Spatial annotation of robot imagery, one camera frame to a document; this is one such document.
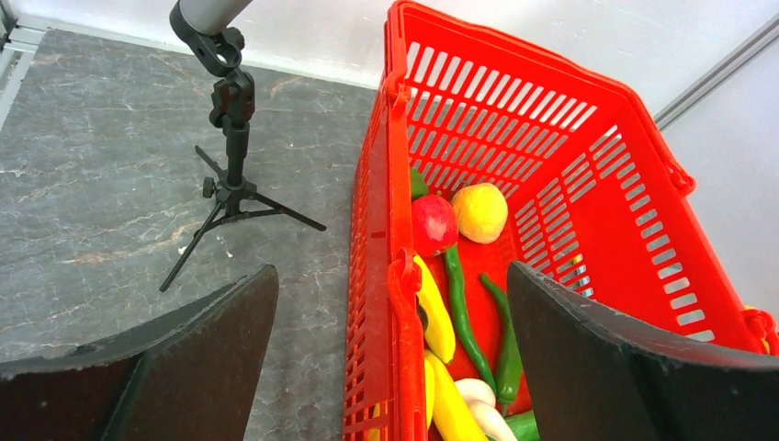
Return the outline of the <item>yellow orange peach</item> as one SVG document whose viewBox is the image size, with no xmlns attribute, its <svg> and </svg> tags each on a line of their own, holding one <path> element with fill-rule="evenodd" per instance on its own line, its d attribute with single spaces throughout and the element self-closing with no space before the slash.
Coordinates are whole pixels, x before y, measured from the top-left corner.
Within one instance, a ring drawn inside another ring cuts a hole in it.
<svg viewBox="0 0 779 441">
<path fill-rule="evenodd" d="M 474 243 L 495 242 L 508 219 L 506 198 L 497 186 L 488 182 L 459 189 L 451 205 L 460 234 Z"/>
</svg>

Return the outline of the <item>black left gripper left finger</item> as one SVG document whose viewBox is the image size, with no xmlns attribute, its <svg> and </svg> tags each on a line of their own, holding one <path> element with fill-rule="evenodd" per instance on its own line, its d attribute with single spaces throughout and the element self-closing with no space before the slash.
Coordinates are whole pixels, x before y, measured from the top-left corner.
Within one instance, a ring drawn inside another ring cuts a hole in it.
<svg viewBox="0 0 779 441">
<path fill-rule="evenodd" d="M 240 440 L 279 296 L 274 266 L 61 356 L 1 366 L 4 440 Z"/>
</svg>

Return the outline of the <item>yellow banana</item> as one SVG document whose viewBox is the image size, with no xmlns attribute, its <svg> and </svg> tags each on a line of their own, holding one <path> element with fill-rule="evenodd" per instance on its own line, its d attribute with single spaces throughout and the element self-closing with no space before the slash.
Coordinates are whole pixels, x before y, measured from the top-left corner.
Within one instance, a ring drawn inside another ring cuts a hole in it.
<svg viewBox="0 0 779 441">
<path fill-rule="evenodd" d="M 424 339 L 430 350 L 448 365 L 454 360 L 457 347 L 452 320 L 440 289 L 425 261 L 419 255 L 415 255 L 413 262 L 419 266 L 421 272 L 421 287 L 417 291 L 417 297 L 427 316 Z"/>
</svg>

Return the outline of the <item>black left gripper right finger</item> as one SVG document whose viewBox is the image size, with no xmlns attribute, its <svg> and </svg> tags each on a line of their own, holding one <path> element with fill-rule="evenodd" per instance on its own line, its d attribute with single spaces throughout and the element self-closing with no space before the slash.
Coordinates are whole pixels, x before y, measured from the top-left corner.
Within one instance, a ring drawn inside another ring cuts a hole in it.
<svg viewBox="0 0 779 441">
<path fill-rule="evenodd" d="M 544 440 L 775 440 L 778 360 L 673 334 L 525 264 L 507 294 Z"/>
</svg>

